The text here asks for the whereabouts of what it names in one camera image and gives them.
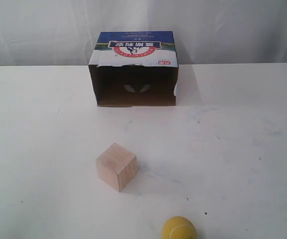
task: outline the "wooden block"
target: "wooden block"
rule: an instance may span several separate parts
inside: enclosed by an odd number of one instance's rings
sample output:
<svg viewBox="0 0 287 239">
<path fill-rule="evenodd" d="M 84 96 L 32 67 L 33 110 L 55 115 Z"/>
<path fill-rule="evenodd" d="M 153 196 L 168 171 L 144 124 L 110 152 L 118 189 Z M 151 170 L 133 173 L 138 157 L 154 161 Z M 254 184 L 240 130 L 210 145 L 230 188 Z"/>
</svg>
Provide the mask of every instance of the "wooden block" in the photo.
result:
<svg viewBox="0 0 287 239">
<path fill-rule="evenodd" d="M 98 177 L 118 192 L 137 174 L 137 157 L 113 143 L 96 160 Z"/>
</svg>

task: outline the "cow logo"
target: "cow logo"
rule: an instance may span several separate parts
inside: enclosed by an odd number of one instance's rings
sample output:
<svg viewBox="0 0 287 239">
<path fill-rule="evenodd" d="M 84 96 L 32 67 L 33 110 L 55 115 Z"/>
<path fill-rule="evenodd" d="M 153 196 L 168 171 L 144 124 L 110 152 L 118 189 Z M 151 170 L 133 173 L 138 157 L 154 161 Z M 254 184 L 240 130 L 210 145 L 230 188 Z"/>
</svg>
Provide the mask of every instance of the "cow logo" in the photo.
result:
<svg viewBox="0 0 287 239">
<path fill-rule="evenodd" d="M 161 49 L 160 41 L 110 41 L 109 47 L 126 57 L 143 57 Z"/>
</svg>

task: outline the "cardboard box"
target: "cardboard box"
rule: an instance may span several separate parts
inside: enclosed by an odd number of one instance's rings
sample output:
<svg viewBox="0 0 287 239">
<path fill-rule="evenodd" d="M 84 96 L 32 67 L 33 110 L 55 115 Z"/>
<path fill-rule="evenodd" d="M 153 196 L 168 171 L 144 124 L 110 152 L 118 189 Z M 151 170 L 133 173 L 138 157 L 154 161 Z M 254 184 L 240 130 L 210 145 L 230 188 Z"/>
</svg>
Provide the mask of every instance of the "cardboard box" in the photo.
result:
<svg viewBox="0 0 287 239">
<path fill-rule="evenodd" d="M 174 106 L 172 31 L 101 32 L 89 62 L 98 106 Z"/>
</svg>

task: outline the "white table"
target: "white table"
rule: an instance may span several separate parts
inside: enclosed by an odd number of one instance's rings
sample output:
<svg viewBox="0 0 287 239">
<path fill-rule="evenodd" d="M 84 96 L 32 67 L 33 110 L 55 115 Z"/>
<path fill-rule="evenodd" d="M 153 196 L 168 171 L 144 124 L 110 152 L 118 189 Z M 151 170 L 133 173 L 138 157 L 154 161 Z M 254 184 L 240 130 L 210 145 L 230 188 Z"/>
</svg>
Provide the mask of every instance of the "white table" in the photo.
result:
<svg viewBox="0 0 287 239">
<path fill-rule="evenodd" d="M 0 67 L 0 239 L 287 238 L 287 64 L 180 66 L 176 107 L 99 108 L 87 66 Z M 97 177 L 111 143 L 140 171 Z"/>
</svg>

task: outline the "yellow ball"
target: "yellow ball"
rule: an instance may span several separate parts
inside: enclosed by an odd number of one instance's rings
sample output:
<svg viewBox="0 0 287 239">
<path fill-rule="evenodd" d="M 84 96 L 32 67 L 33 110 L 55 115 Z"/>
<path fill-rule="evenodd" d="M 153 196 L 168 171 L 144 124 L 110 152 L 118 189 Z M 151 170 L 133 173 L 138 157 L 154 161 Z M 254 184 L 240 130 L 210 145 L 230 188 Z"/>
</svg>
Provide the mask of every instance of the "yellow ball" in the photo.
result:
<svg viewBox="0 0 287 239">
<path fill-rule="evenodd" d="M 162 239 L 197 239 L 194 225 L 187 218 L 173 217 L 162 228 Z"/>
</svg>

